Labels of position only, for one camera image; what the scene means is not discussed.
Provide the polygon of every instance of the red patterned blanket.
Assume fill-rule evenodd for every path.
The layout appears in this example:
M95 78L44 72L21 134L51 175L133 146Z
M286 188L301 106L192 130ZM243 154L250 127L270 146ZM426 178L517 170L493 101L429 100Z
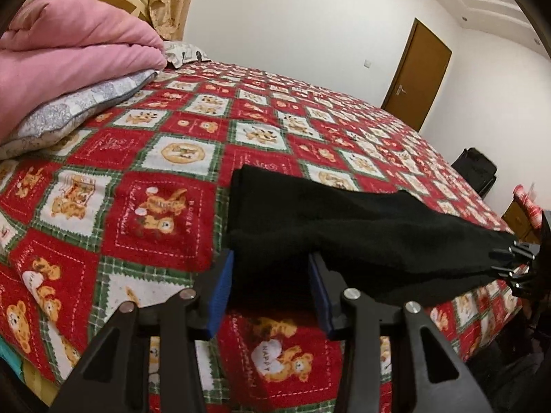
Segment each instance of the red patterned blanket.
M434 210L506 229L392 115L260 70L192 64L165 70L55 146L0 163L2 336L62 383L121 302L163 302L207 269L220 250L231 172L244 163L349 190L406 189ZM466 359L516 309L511 292L492 283L427 312ZM158 350L153 340L152 393ZM229 313L216 340L197 342L197 354L212 410L334 404L341 348L311 313ZM388 411L385 338L381 370Z

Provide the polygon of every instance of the ceiling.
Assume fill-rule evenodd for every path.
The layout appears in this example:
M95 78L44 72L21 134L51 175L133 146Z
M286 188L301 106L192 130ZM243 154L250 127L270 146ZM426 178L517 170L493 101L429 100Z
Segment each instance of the ceiling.
M549 57L532 25L514 0L437 0L467 29L520 43Z

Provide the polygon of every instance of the metal screw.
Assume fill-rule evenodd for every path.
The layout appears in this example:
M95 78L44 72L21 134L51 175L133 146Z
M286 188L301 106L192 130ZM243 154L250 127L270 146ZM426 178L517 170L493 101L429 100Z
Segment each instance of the metal screw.
M358 299L362 293L357 289L353 287L348 287L347 289L344 289L343 295L346 299Z
M408 301L406 303L406 310L410 314L418 314L421 312L421 305L417 301Z
M120 310L123 314L129 314L135 307L136 305L132 301L125 301L118 307L118 310Z
M180 291L180 298L182 299L194 299L197 292L192 288L185 288Z

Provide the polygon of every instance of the wall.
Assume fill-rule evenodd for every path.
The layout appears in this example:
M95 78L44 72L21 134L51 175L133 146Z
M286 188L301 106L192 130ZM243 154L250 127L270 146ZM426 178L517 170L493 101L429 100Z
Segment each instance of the wall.
M536 183L551 208L551 63L511 41L464 30L455 62L421 134L446 160L476 147L498 167L486 197L502 214L513 188Z
M436 0L192 0L184 39L380 106L415 17L455 50L461 27Z

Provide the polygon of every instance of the brown wooden door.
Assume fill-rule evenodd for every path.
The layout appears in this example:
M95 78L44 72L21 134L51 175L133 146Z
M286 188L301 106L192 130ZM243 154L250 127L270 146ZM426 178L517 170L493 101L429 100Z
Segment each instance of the brown wooden door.
M419 131L440 88L451 51L415 19L382 108Z

